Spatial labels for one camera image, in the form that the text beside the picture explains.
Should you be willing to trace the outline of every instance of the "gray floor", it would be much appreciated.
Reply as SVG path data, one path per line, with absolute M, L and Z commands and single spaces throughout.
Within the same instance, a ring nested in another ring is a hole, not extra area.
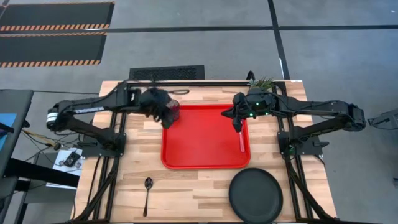
M 398 24 L 395 0 L 274 0 L 280 26 Z M 10 4 L 54 2 L 11 0 Z M 111 28 L 170 26 L 270 26 L 267 1 L 117 0 Z M 365 110 L 367 118 L 396 107 L 398 30 L 281 32 L 291 79 L 303 80 L 309 100 L 344 100 Z M 208 79 L 282 78 L 272 31 L 110 34 L 98 66 L 2 68 L 0 88 L 99 91 L 103 80 L 123 80 L 132 67 L 205 65 Z M 38 133 L 47 108 L 79 95 L 36 93 L 28 121 Z M 398 189 L 397 131 L 367 127 L 322 137 L 326 171 L 338 216 L 343 220 L 396 223 Z M 13 157 L 25 159 L 36 148 L 21 137 Z M 14 218 L 13 198 L 6 223 Z M 62 222 L 71 201 L 30 205 L 24 223 Z

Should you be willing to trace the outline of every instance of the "spoon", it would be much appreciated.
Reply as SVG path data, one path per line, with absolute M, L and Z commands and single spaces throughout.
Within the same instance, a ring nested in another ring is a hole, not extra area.
M 149 189 L 151 189 L 153 185 L 154 185 L 154 181 L 150 177 L 146 178 L 145 188 L 147 189 L 147 200 L 145 201 L 145 208 L 144 208 L 144 214 L 143 214 L 144 217 L 146 217 L 147 213 L 148 213 L 148 194 L 149 194 Z

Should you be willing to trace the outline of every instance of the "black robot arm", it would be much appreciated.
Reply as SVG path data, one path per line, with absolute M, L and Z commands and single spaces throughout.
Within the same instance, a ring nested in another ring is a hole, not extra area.
M 233 98 L 233 107 L 221 114 L 233 119 L 233 126 L 237 132 L 241 131 L 242 119 L 264 115 L 280 118 L 294 117 L 298 114 L 333 117 L 309 126 L 304 133 L 300 133 L 301 136 L 318 136 L 339 129 L 360 131 L 366 126 L 363 110 L 356 105 L 338 100 L 299 101 L 293 97 L 277 95 L 260 88 L 251 88 L 247 95 L 236 94 Z
M 179 103 L 165 90 L 150 88 L 143 93 L 128 82 L 119 83 L 106 96 L 82 100 L 63 100 L 50 108 L 47 128 L 54 132 L 71 130 L 95 138 L 104 148 L 114 149 L 121 135 L 111 128 L 98 128 L 74 118 L 76 114 L 112 111 L 153 116 L 164 128 L 169 128 L 178 118 Z

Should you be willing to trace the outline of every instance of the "butcher block tabletop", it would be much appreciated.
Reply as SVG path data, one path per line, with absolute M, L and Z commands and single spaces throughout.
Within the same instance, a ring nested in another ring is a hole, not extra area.
M 100 95 L 110 92 L 118 82 L 120 81 L 104 81 Z M 287 80 L 285 84 L 288 96 L 298 100 L 307 100 L 303 82 Z M 181 105 L 231 104 L 236 93 L 247 93 L 249 89 L 245 86 L 159 88 L 189 89 L 190 93 L 187 95 L 171 95 Z M 110 120 L 110 112 L 100 112 L 95 114 L 93 124 L 106 128 L 109 127 Z M 277 118 L 261 116 L 257 119 L 247 119 L 247 121 L 251 160 L 246 168 L 264 169 L 278 180 L 282 187 L 283 208 L 276 221 L 295 221 L 286 166 L 279 153 L 277 142 L 279 131 Z M 305 115 L 298 115 L 293 118 L 293 121 L 296 126 L 304 127 L 312 124 L 311 116 Z M 171 170 L 166 168 L 160 158 L 162 127 L 160 123 L 155 123 L 153 118 L 146 118 L 144 115 L 128 115 L 125 133 L 127 143 L 119 164 L 111 222 L 241 222 L 228 200 L 229 184 L 241 169 Z M 309 191 L 323 209 L 335 217 L 335 207 L 323 164 L 314 156 L 302 156 L 302 160 Z M 97 157 L 90 157 L 83 164 L 75 198 L 77 215 L 86 207 L 96 161 Z M 113 161 L 110 160 L 108 171 L 112 163 Z M 98 166 L 91 197 L 98 189 L 101 166 L 102 159 Z M 154 185 L 149 192 L 148 215 L 143 217 L 147 193 L 144 181 L 147 177 L 154 180 Z M 298 188 L 297 194 L 301 215 L 305 217 L 305 206 Z M 105 192 L 101 202 L 100 218 L 104 218 L 107 198 L 108 191 Z

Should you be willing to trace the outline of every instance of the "floor mat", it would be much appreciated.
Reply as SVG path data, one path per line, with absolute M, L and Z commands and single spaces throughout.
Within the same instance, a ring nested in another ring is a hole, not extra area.
M 11 4 L 0 18 L 0 31 L 108 28 L 114 2 Z
M 204 80 L 204 65 L 130 68 L 130 80 Z
M 106 33 L 0 35 L 0 67 L 97 65 Z

